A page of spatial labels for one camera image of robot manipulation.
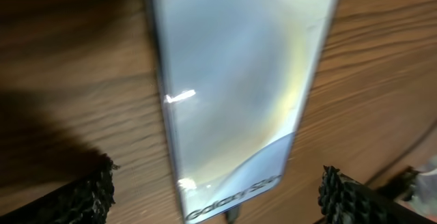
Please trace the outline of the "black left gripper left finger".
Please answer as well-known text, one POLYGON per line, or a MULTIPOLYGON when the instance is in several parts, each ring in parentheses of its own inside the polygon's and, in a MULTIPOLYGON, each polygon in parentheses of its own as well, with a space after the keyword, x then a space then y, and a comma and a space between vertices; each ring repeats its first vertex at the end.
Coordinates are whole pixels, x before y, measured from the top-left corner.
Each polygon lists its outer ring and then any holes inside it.
POLYGON ((1 224, 105 224, 115 204, 113 171, 107 156, 90 174, 1 216, 1 224))

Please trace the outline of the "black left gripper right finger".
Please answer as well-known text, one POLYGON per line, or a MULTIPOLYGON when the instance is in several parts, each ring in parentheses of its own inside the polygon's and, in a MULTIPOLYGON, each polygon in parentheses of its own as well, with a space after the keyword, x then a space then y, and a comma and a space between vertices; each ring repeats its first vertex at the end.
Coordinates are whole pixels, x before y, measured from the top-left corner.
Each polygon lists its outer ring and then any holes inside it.
POLYGON ((419 172, 407 167, 385 185, 373 190, 325 166, 318 205, 324 222, 330 224, 435 224, 429 218, 403 207, 395 200, 412 196, 412 183, 419 172))

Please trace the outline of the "Samsung Galaxy smartphone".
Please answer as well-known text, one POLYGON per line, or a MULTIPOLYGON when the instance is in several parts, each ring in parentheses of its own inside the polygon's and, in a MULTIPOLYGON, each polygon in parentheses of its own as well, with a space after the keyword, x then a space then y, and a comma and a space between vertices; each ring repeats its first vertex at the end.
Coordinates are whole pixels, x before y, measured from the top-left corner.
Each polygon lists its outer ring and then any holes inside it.
POLYGON ((184 223, 280 183, 338 0, 145 0, 184 223))

